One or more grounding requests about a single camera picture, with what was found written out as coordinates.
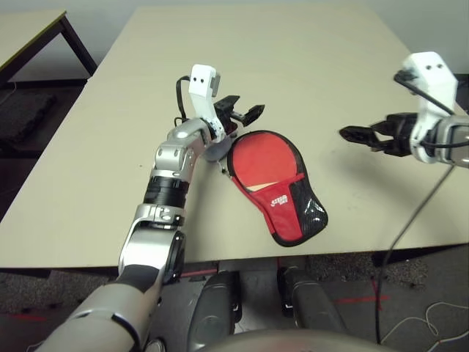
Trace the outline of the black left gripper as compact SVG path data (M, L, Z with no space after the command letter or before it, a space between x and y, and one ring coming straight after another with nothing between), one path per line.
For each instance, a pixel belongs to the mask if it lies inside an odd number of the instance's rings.
M243 121L244 125L250 125L256 121L264 111L265 105L255 105L244 115L238 113L234 111L234 106L239 99L239 95L227 95L225 98L218 100L214 104L215 113L224 127L226 135L231 135L237 130L236 122Z

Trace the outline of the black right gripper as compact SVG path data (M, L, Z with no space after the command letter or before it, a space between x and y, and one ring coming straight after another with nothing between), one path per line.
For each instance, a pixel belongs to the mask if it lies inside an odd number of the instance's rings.
M347 126L339 130L339 135L348 142L369 144L374 153L405 157L411 154L410 135L415 127L418 115L415 112L389 114L385 118L385 127L381 132L390 136L389 141L380 141L370 127Z

